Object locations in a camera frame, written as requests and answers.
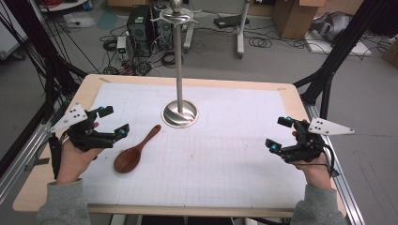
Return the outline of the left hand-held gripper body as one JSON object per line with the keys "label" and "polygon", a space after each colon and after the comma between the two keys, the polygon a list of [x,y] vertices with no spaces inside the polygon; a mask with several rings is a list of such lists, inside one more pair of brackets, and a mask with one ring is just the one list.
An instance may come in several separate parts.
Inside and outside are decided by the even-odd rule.
{"label": "left hand-held gripper body", "polygon": [[50,131],[55,133],[64,128],[73,145],[85,152],[92,148],[112,148],[115,141],[111,141],[109,137],[113,133],[97,132],[94,128],[97,119],[95,110],[87,111],[80,103],[76,103],[50,128]]}

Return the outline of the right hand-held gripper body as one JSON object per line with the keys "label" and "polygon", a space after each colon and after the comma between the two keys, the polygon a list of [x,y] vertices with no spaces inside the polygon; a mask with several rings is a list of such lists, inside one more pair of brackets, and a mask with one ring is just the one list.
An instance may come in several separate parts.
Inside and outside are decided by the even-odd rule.
{"label": "right hand-held gripper body", "polygon": [[297,144],[282,147],[281,158],[286,163],[302,160],[310,162],[318,158],[326,148],[322,139],[323,135],[346,135],[355,132],[351,127],[345,127],[319,117],[314,118],[311,122],[294,119],[292,127],[297,132]]}

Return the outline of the brown wooden spoon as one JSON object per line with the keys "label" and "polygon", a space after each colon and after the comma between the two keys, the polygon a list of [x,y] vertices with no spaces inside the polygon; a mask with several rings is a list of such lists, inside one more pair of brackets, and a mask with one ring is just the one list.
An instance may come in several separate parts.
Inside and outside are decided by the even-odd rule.
{"label": "brown wooden spoon", "polygon": [[129,173],[134,170],[140,162],[145,145],[161,130],[161,125],[154,126],[146,137],[137,145],[121,152],[114,161],[114,169],[118,173]]}

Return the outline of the silver metal stand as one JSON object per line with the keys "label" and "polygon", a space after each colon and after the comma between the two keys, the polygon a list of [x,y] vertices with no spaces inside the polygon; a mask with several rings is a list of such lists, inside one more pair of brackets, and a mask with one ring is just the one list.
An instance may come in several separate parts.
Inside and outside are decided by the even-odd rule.
{"label": "silver metal stand", "polygon": [[198,119],[198,109],[190,101],[184,100],[182,95],[182,47],[181,27],[185,23],[194,23],[193,13],[182,7],[183,0],[169,0],[167,9],[160,12],[160,16],[153,22],[164,21],[173,26],[175,66],[176,66],[176,100],[167,103],[161,111],[163,122],[171,128],[188,128]]}

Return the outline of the person's right hand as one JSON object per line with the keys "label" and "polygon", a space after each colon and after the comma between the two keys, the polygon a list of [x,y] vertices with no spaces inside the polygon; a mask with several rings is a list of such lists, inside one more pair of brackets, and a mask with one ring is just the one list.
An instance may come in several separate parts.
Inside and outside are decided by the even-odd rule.
{"label": "person's right hand", "polygon": [[332,189],[328,170],[329,164],[324,154],[321,154],[310,162],[298,161],[293,162],[293,165],[303,171],[308,185],[317,188]]}

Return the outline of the white grid mat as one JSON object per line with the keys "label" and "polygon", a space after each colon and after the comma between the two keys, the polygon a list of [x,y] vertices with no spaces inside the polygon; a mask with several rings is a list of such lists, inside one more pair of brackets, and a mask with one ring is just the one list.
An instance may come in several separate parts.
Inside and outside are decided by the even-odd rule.
{"label": "white grid mat", "polygon": [[[130,125],[127,138],[104,150],[83,175],[90,203],[151,206],[292,208],[306,185],[302,172],[271,154],[271,139],[294,144],[277,91],[186,87],[183,97],[199,110],[190,127],[173,128],[161,108],[174,100],[173,86],[106,83],[95,106],[114,108],[100,131]],[[114,169],[115,158],[140,143],[156,125],[160,132],[144,147],[131,172]]]}

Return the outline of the black computer tower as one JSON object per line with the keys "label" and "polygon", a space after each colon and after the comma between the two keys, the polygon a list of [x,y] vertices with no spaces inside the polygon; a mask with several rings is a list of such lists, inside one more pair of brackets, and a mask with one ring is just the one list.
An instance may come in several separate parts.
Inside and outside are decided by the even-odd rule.
{"label": "black computer tower", "polygon": [[135,55],[148,57],[150,42],[153,40],[153,25],[148,5],[134,5],[127,21],[131,45]]}

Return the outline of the white board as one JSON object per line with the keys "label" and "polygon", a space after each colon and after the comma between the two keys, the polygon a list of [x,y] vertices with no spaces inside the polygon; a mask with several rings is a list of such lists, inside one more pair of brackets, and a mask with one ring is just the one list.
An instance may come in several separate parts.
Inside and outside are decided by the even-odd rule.
{"label": "white board", "polygon": [[[323,53],[330,54],[334,50],[346,53],[348,51],[348,46],[344,44],[342,47],[337,45],[332,46],[325,38],[318,35],[316,32],[309,32],[304,38],[304,42],[308,47],[310,53]],[[349,54],[353,56],[371,56],[372,52],[361,42],[358,41],[350,50]]]}

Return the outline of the silver computer tower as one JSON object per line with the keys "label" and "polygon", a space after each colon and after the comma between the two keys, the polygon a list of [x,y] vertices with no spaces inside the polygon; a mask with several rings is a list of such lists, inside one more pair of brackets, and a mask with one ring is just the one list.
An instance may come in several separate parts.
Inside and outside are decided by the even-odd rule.
{"label": "silver computer tower", "polygon": [[174,48],[173,42],[173,26],[165,20],[157,20],[160,17],[161,11],[166,9],[166,6],[154,6],[153,18],[156,19],[156,35],[159,42],[159,48],[162,51],[172,50]]}

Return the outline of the large open cardboard box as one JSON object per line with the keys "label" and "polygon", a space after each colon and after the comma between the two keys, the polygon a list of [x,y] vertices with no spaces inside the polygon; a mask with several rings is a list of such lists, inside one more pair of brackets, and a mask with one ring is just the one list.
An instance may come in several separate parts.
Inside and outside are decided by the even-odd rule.
{"label": "large open cardboard box", "polygon": [[276,0],[271,19],[280,38],[303,38],[326,0]]}

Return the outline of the grey bag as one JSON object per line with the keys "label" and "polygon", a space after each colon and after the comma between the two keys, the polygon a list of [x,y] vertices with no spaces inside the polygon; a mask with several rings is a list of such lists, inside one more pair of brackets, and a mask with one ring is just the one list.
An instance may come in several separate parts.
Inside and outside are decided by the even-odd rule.
{"label": "grey bag", "polygon": [[328,42],[333,42],[347,28],[352,16],[342,11],[326,12],[314,19],[309,30],[315,31]]}

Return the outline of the flat black device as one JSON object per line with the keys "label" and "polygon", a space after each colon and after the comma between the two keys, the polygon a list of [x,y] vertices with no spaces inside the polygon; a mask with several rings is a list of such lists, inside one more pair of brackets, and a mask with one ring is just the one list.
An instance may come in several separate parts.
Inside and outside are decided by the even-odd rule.
{"label": "flat black device", "polygon": [[240,27],[242,18],[243,18],[242,15],[234,15],[234,16],[216,18],[213,20],[213,22],[220,29],[228,27]]}

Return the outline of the white cabinet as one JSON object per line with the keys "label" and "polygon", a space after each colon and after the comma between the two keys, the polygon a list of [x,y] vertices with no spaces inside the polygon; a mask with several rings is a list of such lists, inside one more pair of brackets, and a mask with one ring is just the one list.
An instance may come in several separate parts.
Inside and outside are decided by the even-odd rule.
{"label": "white cabinet", "polygon": [[0,0],[0,60],[8,58],[24,60],[25,55],[20,48],[20,44],[26,39],[25,32],[4,0]]}

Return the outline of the small cardboard box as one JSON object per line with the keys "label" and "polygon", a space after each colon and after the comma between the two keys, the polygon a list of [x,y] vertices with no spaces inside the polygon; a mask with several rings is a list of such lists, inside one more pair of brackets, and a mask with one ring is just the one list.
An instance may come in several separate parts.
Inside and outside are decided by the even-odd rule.
{"label": "small cardboard box", "polygon": [[395,68],[398,68],[398,38],[384,52],[382,58]]}

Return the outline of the aluminium rail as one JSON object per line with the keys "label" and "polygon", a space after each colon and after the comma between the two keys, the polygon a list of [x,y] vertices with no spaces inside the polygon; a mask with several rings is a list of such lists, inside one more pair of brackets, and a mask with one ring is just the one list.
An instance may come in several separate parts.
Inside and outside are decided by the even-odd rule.
{"label": "aluminium rail", "polygon": [[46,106],[42,105],[0,159],[0,205],[50,136],[52,119],[53,116],[46,113]]}
{"label": "aluminium rail", "polygon": [[355,197],[351,191],[351,188],[347,182],[345,177],[344,170],[340,164],[340,161],[337,157],[337,153],[335,152],[334,146],[332,145],[331,139],[328,136],[322,136],[325,143],[331,147],[332,153],[335,156],[335,164],[334,169],[339,173],[338,176],[333,178],[334,184],[338,189],[340,198],[342,200],[344,209],[346,211],[347,219],[349,220],[350,225],[366,225],[363,220],[363,216],[360,212],[360,209],[357,205]]}

